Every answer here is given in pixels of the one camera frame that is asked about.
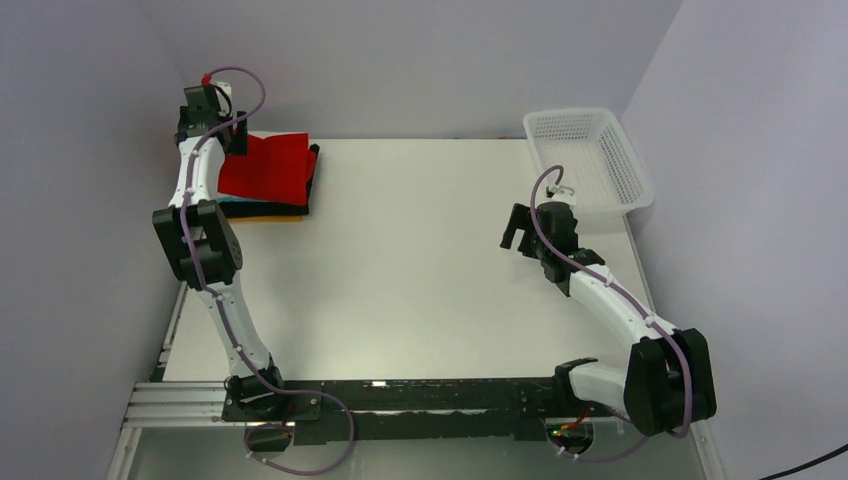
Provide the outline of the red t-shirt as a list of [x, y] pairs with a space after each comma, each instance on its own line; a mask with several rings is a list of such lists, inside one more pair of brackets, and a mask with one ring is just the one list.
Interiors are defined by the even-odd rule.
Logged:
[[318, 154], [305, 132], [247, 136], [246, 154], [228, 154], [218, 193], [303, 207], [308, 203]]

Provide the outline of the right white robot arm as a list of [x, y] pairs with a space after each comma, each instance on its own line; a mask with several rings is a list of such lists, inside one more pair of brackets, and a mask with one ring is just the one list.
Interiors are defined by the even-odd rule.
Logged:
[[705, 339], [649, 311], [619, 220], [533, 192], [517, 140], [325, 140], [313, 212], [244, 222], [242, 282], [299, 436], [646, 436], [711, 416]]

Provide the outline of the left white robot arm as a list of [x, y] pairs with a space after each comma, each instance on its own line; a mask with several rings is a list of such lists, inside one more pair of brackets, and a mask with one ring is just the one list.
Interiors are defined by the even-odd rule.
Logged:
[[184, 94], [175, 134], [177, 184], [167, 207], [153, 212], [152, 225], [175, 277], [198, 294], [222, 339], [227, 406], [272, 420], [285, 411], [288, 394], [252, 321], [241, 247], [217, 200], [226, 155], [246, 150], [246, 114], [234, 109], [226, 83], [205, 80]]

